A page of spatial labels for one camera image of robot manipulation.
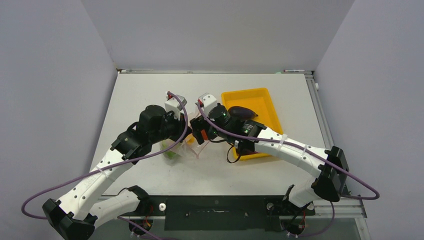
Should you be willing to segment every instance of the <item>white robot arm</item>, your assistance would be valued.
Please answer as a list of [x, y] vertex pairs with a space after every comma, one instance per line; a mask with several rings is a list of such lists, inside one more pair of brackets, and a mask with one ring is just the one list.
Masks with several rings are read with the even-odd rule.
[[[185, 99], [182, 96], [177, 97], [185, 105]], [[341, 149], [312, 147], [253, 120], [239, 121], [231, 117], [214, 96], [207, 93], [199, 98], [198, 107], [202, 116], [190, 121], [192, 130], [187, 131], [184, 137], [192, 133], [201, 144], [204, 140], [219, 136], [233, 144], [240, 153], [267, 153], [294, 164], [311, 175], [306, 182], [292, 185], [284, 195], [283, 201], [294, 211], [317, 199], [332, 202], [340, 200], [339, 192], [344, 186], [346, 176], [326, 165], [320, 158], [349, 170]], [[147, 106], [141, 112], [139, 121], [117, 137], [112, 147], [91, 170], [100, 172], [82, 179], [59, 199], [49, 199], [44, 203], [42, 209], [47, 220], [65, 240], [87, 240], [97, 227], [111, 219], [128, 212], [136, 211], [141, 215], [146, 213], [146, 208], [150, 205], [149, 195], [138, 186], [129, 187], [117, 196], [96, 202], [119, 176], [137, 162], [119, 166], [116, 164], [145, 156], [151, 151], [152, 144], [165, 139], [176, 141], [183, 134], [182, 129], [186, 122], [178, 101], [168, 96], [165, 108], [166, 110], [157, 105]], [[238, 134], [243, 134], [244, 137], [240, 138]]]
[[309, 146], [254, 120], [239, 120], [208, 93], [199, 97], [197, 107], [201, 116], [190, 123], [199, 143], [221, 137], [233, 144], [239, 154], [266, 153], [296, 165], [311, 175], [304, 183], [292, 185], [287, 190], [284, 200], [293, 204], [294, 208], [303, 208], [317, 199], [331, 202], [340, 200], [347, 176], [321, 160], [328, 160], [348, 172], [349, 167], [340, 148], [333, 146], [328, 150]]
[[[185, 105], [184, 97], [177, 95]], [[182, 106], [168, 96], [165, 109], [149, 105], [141, 112], [139, 121], [131, 124], [112, 143], [100, 162], [91, 170], [96, 174], [83, 178], [68, 193], [57, 200], [47, 200], [42, 209], [48, 222], [65, 240], [86, 240], [95, 228], [122, 214], [146, 212], [149, 195], [140, 187], [132, 186], [119, 195], [98, 202], [99, 197], [133, 164], [121, 164], [127, 160], [145, 156], [152, 145], [165, 139], [177, 141], [183, 134], [186, 121]], [[185, 132], [184, 138], [191, 133]]]

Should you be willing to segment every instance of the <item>yellow plastic bin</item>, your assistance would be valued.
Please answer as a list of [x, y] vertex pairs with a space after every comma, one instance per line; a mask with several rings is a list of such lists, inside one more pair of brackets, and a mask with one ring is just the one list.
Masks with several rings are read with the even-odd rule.
[[[240, 91], [227, 91], [221, 94], [222, 105], [229, 109], [233, 106], [248, 108], [258, 114], [253, 120], [270, 127], [279, 134], [283, 134], [276, 110], [271, 100], [270, 93], [266, 88], [254, 88]], [[233, 148], [234, 158], [238, 157], [236, 149]], [[241, 161], [269, 156], [266, 153], [255, 153], [243, 155]]]

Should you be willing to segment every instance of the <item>eggplant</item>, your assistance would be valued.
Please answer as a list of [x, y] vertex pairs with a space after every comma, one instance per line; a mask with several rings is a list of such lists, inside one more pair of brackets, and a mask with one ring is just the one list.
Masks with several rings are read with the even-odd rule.
[[228, 109], [228, 113], [241, 121], [251, 120], [258, 116], [256, 112], [242, 106], [232, 106]]

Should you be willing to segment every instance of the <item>white tabletop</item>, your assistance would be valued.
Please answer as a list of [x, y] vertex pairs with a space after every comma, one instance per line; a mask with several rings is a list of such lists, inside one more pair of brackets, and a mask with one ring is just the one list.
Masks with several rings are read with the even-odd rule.
[[[187, 111], [194, 112], [194, 103], [206, 92], [220, 102], [222, 92], [253, 88], [268, 89], [289, 138], [325, 147], [303, 74], [123, 73], [117, 77], [91, 168], [117, 136], [138, 121], [146, 106], [164, 107], [166, 91], [184, 96]], [[104, 194], [115, 195], [122, 188], [138, 185], [150, 195], [283, 195], [291, 184], [300, 184], [309, 177], [300, 168], [274, 157], [229, 164], [228, 148], [226, 143], [209, 143], [199, 159], [170, 162], [158, 155], [141, 160]], [[158, 150], [158, 144], [153, 145], [152, 153]]]

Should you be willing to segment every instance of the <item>gray wall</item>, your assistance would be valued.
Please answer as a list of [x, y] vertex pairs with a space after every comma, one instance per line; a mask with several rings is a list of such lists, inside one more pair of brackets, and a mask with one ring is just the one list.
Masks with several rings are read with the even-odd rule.
[[364, 202], [377, 240], [424, 239], [423, 10], [422, 0], [356, 0], [315, 73], [334, 142], [381, 193]]
[[[116, 70], [80, 0], [0, 1], [0, 238], [62, 239], [29, 196], [88, 171]], [[43, 214], [46, 194], [29, 204]]]
[[314, 70], [354, 0], [82, 0], [119, 68]]

